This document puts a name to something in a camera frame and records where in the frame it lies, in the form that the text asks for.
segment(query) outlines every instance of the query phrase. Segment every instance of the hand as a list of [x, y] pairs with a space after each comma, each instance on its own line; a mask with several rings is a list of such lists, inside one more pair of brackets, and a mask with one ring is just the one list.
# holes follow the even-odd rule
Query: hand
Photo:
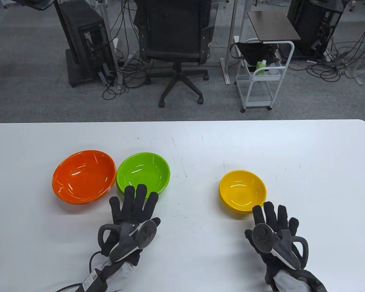
[[[276, 213], [274, 212], [274, 206], [272, 202], [265, 202], [263, 204], [263, 210], [266, 216], [266, 224], [269, 225], [274, 232], [278, 232], [282, 229], [289, 229], [291, 231], [291, 236], [295, 236], [297, 228], [299, 226], [299, 221], [296, 218], [290, 218], [288, 221], [287, 209], [285, 206], [279, 205]], [[262, 209], [260, 206], [253, 207], [253, 216], [255, 225], [259, 223], [265, 223], [265, 219], [263, 217]], [[272, 285], [273, 277], [282, 270], [286, 269], [287, 266], [284, 264], [278, 257], [275, 257], [271, 253], [262, 253], [255, 246], [252, 239], [252, 230], [245, 230], [245, 236], [249, 239], [250, 244], [255, 248], [256, 252], [262, 257], [263, 262], [266, 264], [266, 276], [265, 280], [267, 284]], [[292, 244], [292, 251], [301, 259], [300, 253], [298, 252], [296, 246]]]
[[[122, 209], [120, 209], [120, 201], [117, 196], [110, 198], [109, 203], [111, 205], [111, 212], [114, 224], [121, 224], [123, 222], [140, 224], [147, 220], [150, 220], [153, 215], [154, 208], [158, 201], [158, 194], [152, 192], [145, 203], [146, 194], [148, 189], [145, 185], [138, 185], [135, 196], [135, 188], [133, 186], [127, 186], [124, 190], [124, 201]], [[152, 219], [158, 226], [161, 220], [159, 218]], [[113, 247], [119, 242], [120, 236], [116, 231], [111, 231], [106, 243], [102, 247], [102, 255], [108, 257]], [[128, 255], [124, 260], [136, 266], [139, 261], [139, 254], [142, 249], [138, 249], [132, 254]]]

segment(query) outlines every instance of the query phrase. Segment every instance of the gray carpet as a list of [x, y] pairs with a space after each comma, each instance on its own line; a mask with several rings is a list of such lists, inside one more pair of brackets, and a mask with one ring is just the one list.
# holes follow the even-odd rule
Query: gray carpet
[[[114, 21], [120, 2], [109, 1], [110, 18]], [[287, 7], [260, 4], [256, 9], [286, 11]], [[227, 43], [231, 10], [232, 3], [220, 4], [214, 46]], [[243, 5], [239, 5], [236, 31], [239, 31], [242, 10]], [[353, 13], [344, 14], [334, 39], [336, 42], [357, 40], [364, 29], [365, 6], [359, 3]], [[248, 36], [253, 35], [251, 26], [246, 25], [245, 31]], [[127, 34], [129, 51], [137, 49], [133, 30], [127, 29]], [[120, 48], [126, 54], [124, 34], [121, 32], [119, 37]], [[272, 111], [256, 108], [242, 114], [235, 86], [225, 85], [219, 66], [219, 57], [224, 55], [225, 48], [212, 47], [211, 58], [206, 63], [210, 80], [192, 79], [204, 94], [203, 106], [196, 104], [197, 97], [190, 89], [177, 84], [165, 100], [166, 107], [160, 109], [158, 99], [167, 80], [131, 89], [109, 101], [102, 99], [104, 88], [99, 82], [72, 89], [67, 81], [64, 54], [67, 47], [53, 7], [36, 11], [18, 4], [3, 9], [0, 4], [0, 123], [348, 118], [365, 121], [365, 74], [362, 76], [364, 85], [359, 86], [355, 80], [344, 76], [336, 83], [327, 83], [306, 72], [289, 70]], [[307, 65], [292, 63], [294, 68]], [[232, 81], [235, 71], [234, 66], [230, 70]]]

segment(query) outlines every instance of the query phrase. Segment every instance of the yellow bowl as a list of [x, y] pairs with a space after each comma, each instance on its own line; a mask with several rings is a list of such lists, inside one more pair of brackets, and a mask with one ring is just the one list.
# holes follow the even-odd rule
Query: yellow bowl
[[249, 171], [231, 171], [223, 176], [219, 185], [221, 201], [238, 214], [250, 214], [256, 205], [266, 200], [266, 187], [262, 180]]

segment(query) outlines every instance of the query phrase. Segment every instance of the chair base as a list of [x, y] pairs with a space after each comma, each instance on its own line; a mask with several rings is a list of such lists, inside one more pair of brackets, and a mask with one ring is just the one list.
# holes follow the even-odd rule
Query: chair base
[[188, 79], [188, 76], [204, 74], [203, 79], [208, 80], [209, 79], [208, 70], [199, 69], [199, 70], [182, 71], [181, 62], [174, 63], [173, 69], [175, 71], [151, 73], [147, 76], [147, 78], [145, 80], [145, 84], [150, 84], [151, 78], [171, 78], [168, 86], [166, 87], [164, 92], [161, 94], [161, 98], [159, 99], [158, 106], [165, 107], [165, 97], [171, 91], [174, 84], [176, 84], [178, 81], [184, 82], [184, 84], [186, 86], [188, 86], [190, 89], [192, 89], [199, 96], [197, 103], [203, 104], [204, 103], [203, 93]]

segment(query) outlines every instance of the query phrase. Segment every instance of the bowl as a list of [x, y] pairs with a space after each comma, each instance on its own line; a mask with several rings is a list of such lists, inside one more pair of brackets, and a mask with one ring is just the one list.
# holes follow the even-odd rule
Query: bowl
[[64, 202], [83, 205], [102, 198], [113, 187], [116, 166], [109, 155], [97, 150], [69, 156], [52, 179], [54, 193]]
[[219, 184], [221, 201], [227, 208], [238, 214], [250, 214], [256, 205], [262, 206], [266, 200], [263, 181], [249, 171], [231, 171]]
[[135, 188], [144, 184], [148, 188], [149, 197], [151, 192], [158, 194], [166, 189], [170, 179], [169, 165], [158, 154], [143, 152], [127, 158], [117, 170], [116, 184], [122, 194], [126, 186]]

